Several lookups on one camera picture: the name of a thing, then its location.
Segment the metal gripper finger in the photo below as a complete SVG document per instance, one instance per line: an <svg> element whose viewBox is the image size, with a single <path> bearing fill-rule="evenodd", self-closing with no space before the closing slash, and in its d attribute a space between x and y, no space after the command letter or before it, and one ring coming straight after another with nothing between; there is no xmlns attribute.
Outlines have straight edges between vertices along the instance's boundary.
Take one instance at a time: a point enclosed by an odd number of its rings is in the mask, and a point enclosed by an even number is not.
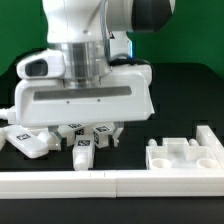
<svg viewBox="0 0 224 224"><path fill-rule="evenodd" d="M58 131L58 126L48 126L48 131L55 135L56 146L57 146L58 150L61 150L62 135Z"/></svg>
<svg viewBox="0 0 224 224"><path fill-rule="evenodd" d="M123 130L124 130L123 122L115 122L114 123L114 131L112 134L112 140L113 140L114 147L117 147L119 145L119 136L121 135Z"/></svg>

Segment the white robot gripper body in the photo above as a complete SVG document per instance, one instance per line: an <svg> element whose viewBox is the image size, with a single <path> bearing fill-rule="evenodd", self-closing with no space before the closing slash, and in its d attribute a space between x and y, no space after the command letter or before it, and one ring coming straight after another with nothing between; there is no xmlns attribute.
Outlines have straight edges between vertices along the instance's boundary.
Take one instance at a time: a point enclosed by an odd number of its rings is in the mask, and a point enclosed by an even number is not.
<svg viewBox="0 0 224 224"><path fill-rule="evenodd" d="M146 120L154 113L149 65L117 66L97 87L70 89L60 79L22 80L15 90L24 127Z"/></svg>

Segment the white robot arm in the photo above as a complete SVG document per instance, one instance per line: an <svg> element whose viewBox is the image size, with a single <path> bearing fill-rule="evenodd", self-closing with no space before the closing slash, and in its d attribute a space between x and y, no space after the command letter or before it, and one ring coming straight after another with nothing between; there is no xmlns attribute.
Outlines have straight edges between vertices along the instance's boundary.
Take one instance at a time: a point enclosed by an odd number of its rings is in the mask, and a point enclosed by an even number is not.
<svg viewBox="0 0 224 224"><path fill-rule="evenodd" d="M175 0L42 0L48 48L17 65L16 121L24 127L146 120L152 67L110 54L109 34L155 32Z"/></svg>

